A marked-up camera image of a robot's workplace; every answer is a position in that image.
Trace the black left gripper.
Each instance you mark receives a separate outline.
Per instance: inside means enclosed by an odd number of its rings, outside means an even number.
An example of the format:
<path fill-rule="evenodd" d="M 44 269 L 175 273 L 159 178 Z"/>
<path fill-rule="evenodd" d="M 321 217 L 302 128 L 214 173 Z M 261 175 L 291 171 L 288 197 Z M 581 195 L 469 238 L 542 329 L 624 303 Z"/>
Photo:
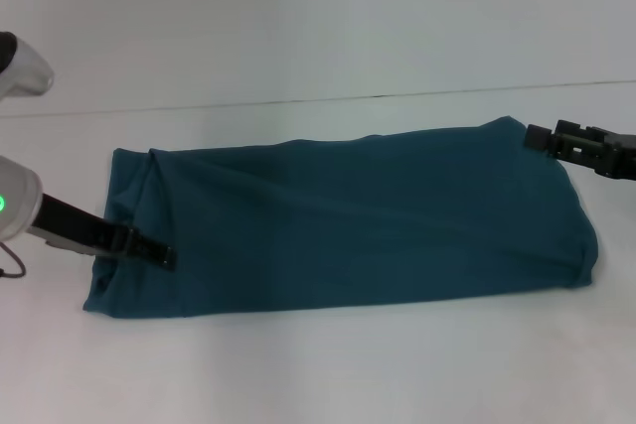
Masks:
<path fill-rule="evenodd" d="M 42 202 L 27 231 L 53 248 L 91 256 L 131 257 L 174 271 L 176 251 L 127 225 L 112 223 L 49 195 Z"/>

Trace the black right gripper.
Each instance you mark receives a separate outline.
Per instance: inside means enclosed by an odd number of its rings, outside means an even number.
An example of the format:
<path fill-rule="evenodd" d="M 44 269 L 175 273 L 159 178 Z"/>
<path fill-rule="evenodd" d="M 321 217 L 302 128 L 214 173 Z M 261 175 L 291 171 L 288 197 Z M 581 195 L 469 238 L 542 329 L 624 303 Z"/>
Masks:
<path fill-rule="evenodd" d="M 556 160 L 594 169 L 615 180 L 635 179 L 635 136 L 560 120 L 554 130 L 530 124 L 525 147 Z"/>

